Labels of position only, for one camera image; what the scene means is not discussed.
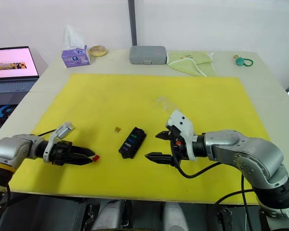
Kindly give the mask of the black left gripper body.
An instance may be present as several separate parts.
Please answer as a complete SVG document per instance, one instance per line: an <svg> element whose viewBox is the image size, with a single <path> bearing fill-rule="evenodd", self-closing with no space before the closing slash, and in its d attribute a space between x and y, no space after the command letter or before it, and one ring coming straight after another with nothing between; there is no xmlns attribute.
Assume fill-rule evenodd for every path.
<svg viewBox="0 0 289 231"><path fill-rule="evenodd" d="M70 150L72 142L60 141L55 144L50 152L50 162L53 165L63 166L64 164L72 164Z"/></svg>

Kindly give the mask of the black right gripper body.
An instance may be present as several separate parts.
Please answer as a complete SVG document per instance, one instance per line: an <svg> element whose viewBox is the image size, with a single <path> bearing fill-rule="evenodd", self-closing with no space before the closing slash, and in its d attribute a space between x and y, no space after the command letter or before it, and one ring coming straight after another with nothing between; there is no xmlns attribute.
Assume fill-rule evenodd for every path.
<svg viewBox="0 0 289 231"><path fill-rule="evenodd" d="M169 130L169 140L171 142L171 153L173 156L174 166L176 168L180 167L181 160L183 158L182 153L182 137L180 135L180 131L176 126L167 125L167 129Z"/></svg>

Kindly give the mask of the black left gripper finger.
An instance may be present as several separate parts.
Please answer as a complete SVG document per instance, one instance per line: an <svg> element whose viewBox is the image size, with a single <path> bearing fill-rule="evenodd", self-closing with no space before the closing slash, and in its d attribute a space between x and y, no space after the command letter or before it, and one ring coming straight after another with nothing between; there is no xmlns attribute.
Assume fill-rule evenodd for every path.
<svg viewBox="0 0 289 231"><path fill-rule="evenodd" d="M92 162L93 162L93 159L90 157L87 157L85 155L76 155L76 156L72 157L70 160L71 164L78 165L78 166L90 164Z"/></svg>
<svg viewBox="0 0 289 231"><path fill-rule="evenodd" d="M83 148L83 147L78 147L78 146L72 146L71 147L71 152L76 153L76 154L82 154L85 156L94 156L95 152L92 151L89 148Z"/></svg>

